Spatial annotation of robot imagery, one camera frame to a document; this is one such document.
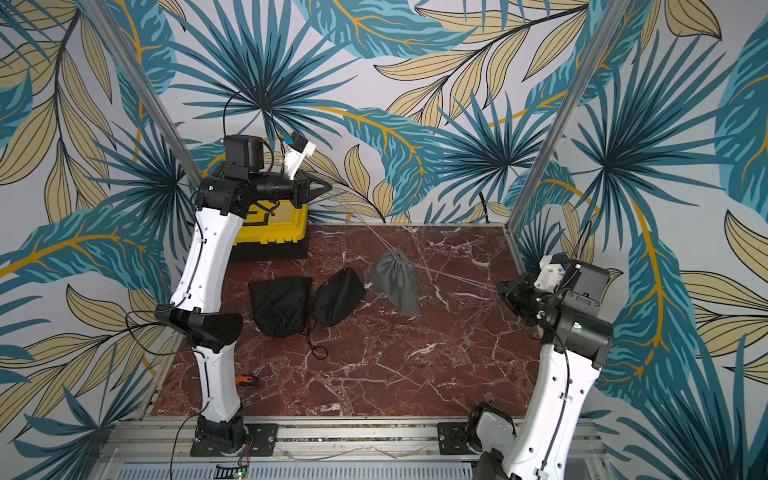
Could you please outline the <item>grey hair dryer pouch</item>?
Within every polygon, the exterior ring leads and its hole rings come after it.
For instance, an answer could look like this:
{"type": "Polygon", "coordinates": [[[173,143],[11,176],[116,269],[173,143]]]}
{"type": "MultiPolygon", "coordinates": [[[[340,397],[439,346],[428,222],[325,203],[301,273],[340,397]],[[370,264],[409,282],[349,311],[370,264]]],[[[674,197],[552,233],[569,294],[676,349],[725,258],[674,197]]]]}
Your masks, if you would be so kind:
{"type": "Polygon", "coordinates": [[[348,202],[341,199],[339,194],[330,197],[329,201],[336,202],[344,207],[353,217],[357,218],[386,249],[386,252],[371,267],[370,283],[381,290],[388,301],[397,310],[415,315],[421,313],[419,303],[419,272],[434,274],[437,278],[442,276],[483,291],[492,293],[497,292],[496,287],[488,283],[483,283],[456,274],[445,273],[411,261],[402,250],[394,247],[382,235],[377,233],[359,213],[353,210],[353,207],[348,202]]]}

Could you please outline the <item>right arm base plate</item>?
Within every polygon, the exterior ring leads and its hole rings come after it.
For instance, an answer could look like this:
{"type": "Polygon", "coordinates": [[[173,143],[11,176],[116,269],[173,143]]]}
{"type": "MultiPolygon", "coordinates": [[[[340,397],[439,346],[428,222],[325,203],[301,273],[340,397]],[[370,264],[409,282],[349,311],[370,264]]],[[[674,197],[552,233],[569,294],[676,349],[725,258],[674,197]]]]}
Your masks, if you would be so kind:
{"type": "Polygon", "coordinates": [[[437,439],[441,455],[472,455],[481,449],[475,428],[468,422],[438,423],[437,439]]]}

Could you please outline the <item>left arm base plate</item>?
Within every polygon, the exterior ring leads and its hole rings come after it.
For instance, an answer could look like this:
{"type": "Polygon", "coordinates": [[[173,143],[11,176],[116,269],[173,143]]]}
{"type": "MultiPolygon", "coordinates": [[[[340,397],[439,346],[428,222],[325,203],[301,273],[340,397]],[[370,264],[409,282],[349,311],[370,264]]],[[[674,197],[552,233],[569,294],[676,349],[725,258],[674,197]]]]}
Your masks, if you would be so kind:
{"type": "Polygon", "coordinates": [[[192,457],[271,457],[277,440],[274,423],[225,425],[201,420],[190,450],[192,457]]]}

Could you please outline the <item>black hair dryer pouch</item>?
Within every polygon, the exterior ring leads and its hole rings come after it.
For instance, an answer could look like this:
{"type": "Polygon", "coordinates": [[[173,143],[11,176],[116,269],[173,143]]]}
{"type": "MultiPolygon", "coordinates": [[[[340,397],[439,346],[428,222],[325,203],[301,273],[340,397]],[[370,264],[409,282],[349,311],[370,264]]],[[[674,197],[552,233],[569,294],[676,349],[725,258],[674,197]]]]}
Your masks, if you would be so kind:
{"type": "Polygon", "coordinates": [[[312,279],[292,276],[250,283],[252,320],[268,337],[303,333],[309,318],[312,279]]]}

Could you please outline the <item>plain black drawstring pouch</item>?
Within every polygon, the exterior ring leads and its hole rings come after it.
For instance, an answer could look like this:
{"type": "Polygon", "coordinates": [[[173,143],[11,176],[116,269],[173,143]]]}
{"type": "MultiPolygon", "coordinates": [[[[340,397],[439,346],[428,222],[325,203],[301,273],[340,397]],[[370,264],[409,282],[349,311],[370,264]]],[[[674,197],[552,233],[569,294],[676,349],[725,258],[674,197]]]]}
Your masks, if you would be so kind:
{"type": "Polygon", "coordinates": [[[315,344],[311,335],[318,324],[333,327],[345,320],[358,307],[366,295],[366,288],[351,267],[345,267],[323,283],[310,299],[308,318],[302,335],[311,355],[318,360],[328,357],[325,346],[315,344]]]}

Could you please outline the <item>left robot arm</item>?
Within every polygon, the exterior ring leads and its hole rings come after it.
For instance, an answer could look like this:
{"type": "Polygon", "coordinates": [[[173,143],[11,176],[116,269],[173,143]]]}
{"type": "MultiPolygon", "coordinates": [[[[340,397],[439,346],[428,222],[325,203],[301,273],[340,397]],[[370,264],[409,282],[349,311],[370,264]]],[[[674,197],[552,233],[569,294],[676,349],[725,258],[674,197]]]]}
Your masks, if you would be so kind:
{"type": "Polygon", "coordinates": [[[202,416],[229,422],[241,409],[236,390],[234,346],[243,319],[221,312],[227,264],[237,234],[252,207],[270,212],[290,203],[301,208],[329,192],[331,185],[300,166],[316,149],[297,132],[282,142],[280,168],[266,167],[267,140],[250,135],[223,139],[225,159],[202,179],[193,196],[195,230],[189,256],[171,300],[155,310],[156,319],[182,333],[198,362],[203,395],[202,416]]]}

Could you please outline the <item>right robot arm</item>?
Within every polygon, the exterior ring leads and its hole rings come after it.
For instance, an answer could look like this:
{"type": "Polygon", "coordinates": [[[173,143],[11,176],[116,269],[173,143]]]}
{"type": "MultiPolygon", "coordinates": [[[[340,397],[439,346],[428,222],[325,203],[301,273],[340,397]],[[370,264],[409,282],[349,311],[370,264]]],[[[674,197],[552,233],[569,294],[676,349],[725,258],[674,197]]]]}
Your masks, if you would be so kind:
{"type": "Polygon", "coordinates": [[[559,253],[540,260],[537,276],[499,284],[510,310],[540,329],[540,363],[520,428],[488,403],[471,413],[475,478],[564,478],[583,404],[613,343],[612,324],[597,316],[609,280],[608,270],[559,253]]]}

